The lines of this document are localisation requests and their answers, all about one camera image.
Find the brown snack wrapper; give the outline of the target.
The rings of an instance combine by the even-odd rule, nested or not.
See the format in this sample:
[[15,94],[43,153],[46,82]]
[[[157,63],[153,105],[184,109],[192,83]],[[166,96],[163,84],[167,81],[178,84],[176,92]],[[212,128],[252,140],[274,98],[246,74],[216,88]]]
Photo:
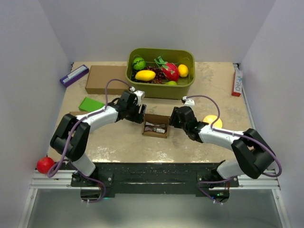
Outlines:
[[145,122],[144,132],[155,132],[155,133],[165,134],[166,125],[164,123],[155,124],[155,123]]

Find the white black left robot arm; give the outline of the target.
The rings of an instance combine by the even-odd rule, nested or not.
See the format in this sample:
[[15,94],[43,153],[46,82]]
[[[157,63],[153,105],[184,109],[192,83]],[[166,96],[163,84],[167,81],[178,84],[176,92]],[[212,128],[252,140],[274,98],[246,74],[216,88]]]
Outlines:
[[123,91],[122,95],[104,107],[83,115],[66,114],[62,117],[50,141],[50,147],[62,155],[59,169],[64,158],[82,173],[82,182],[94,186],[98,182],[95,164],[85,154],[90,133],[107,125],[126,119],[141,124],[146,105],[141,104],[145,92],[141,90]]

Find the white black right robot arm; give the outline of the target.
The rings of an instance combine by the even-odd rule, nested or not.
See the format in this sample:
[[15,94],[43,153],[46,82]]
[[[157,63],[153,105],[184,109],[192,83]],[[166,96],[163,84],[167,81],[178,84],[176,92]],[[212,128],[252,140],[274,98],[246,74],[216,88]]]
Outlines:
[[257,179],[275,161],[274,153],[256,130],[234,132],[211,127],[198,121],[189,106],[175,107],[170,125],[182,129],[193,141],[214,144],[234,153],[234,161],[222,161],[207,177],[218,187],[242,174]]

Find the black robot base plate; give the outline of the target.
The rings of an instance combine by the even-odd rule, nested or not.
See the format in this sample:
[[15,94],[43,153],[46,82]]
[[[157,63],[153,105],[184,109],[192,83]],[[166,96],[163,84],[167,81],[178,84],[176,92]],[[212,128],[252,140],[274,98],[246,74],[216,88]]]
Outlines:
[[236,177],[225,183],[215,183],[213,172],[218,163],[96,163],[90,179],[78,173],[72,175],[72,187],[81,187],[83,199],[95,199],[99,187],[96,180],[105,184],[106,197],[117,194],[189,194],[203,196],[210,188],[220,187],[212,196],[229,198],[229,187],[238,187]]

